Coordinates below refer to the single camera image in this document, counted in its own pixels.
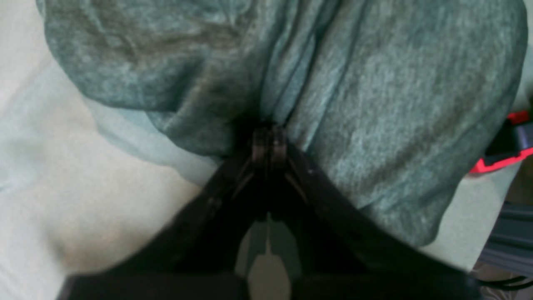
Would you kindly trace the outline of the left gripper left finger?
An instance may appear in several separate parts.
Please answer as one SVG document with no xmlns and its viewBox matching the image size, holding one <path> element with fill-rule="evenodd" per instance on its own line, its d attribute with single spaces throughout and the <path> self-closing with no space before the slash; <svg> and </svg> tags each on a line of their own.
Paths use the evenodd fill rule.
<svg viewBox="0 0 533 300">
<path fill-rule="evenodd" d="M 204 189 L 139 251 L 108 270 L 73 275 L 59 300 L 249 300 L 234 269 L 238 251 L 268 205 L 271 127 L 255 129 Z"/>
</svg>

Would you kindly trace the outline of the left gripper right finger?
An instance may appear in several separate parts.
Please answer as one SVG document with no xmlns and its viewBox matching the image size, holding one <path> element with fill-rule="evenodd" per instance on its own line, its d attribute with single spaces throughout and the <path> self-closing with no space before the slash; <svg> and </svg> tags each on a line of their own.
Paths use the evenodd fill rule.
<svg viewBox="0 0 533 300">
<path fill-rule="evenodd" d="M 398 241 L 355 209 L 281 127 L 271 125 L 266 137 L 271 214 L 295 237 L 301 266 L 292 300 L 482 298 L 474 278 Z"/>
</svg>

